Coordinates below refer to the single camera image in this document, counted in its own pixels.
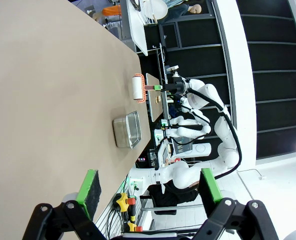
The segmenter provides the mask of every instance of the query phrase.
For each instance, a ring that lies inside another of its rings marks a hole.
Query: white roller
[[[140,76],[132,77],[132,96],[134,100],[143,99],[142,78]]]

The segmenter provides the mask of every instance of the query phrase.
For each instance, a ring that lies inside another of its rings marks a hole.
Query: metal tray
[[[116,118],[112,122],[116,145],[119,148],[133,149],[142,139],[139,114],[137,111],[125,117]]]

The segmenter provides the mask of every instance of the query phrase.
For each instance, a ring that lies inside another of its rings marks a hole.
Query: screw
[[[230,200],[226,200],[226,201],[224,201],[224,204],[230,206],[230,205],[232,204],[232,201],[230,201]]]
[[[69,209],[73,209],[73,208],[75,207],[75,205],[74,205],[73,203],[68,203],[68,204],[67,204],[67,207],[68,207]]]
[[[251,206],[253,206],[253,207],[256,209],[256,208],[258,208],[258,203],[253,202],[253,203],[251,204]]]

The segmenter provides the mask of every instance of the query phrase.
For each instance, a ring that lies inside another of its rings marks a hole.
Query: orange object
[[[135,232],[142,232],[143,231],[143,227],[142,226],[136,226],[134,231]]]
[[[146,102],[146,90],[145,90],[145,77],[141,73],[135,73],[135,76],[141,77],[141,88],[142,88],[142,96],[143,98],[141,100],[137,100],[137,103],[145,103]]]
[[[136,204],[136,198],[130,197],[127,199],[127,204],[129,205],[135,205]]]
[[[105,7],[102,10],[102,14],[104,16],[114,16],[114,15],[122,15],[122,10],[120,5],[116,5],[116,6],[109,6],[109,7]]]

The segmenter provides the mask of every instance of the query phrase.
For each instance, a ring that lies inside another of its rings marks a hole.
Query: brown table
[[[99,217],[150,140],[129,84],[140,72],[133,51],[67,0],[0,1],[0,239],[21,239],[35,205],[59,205],[88,169],[99,169]],[[133,111],[141,141],[117,148],[112,121]]]
[[[158,78],[146,73],[147,85],[160,85]],[[158,117],[163,113],[163,102],[161,101],[162,95],[160,91],[147,91],[149,100],[149,110],[151,121],[156,121]]]

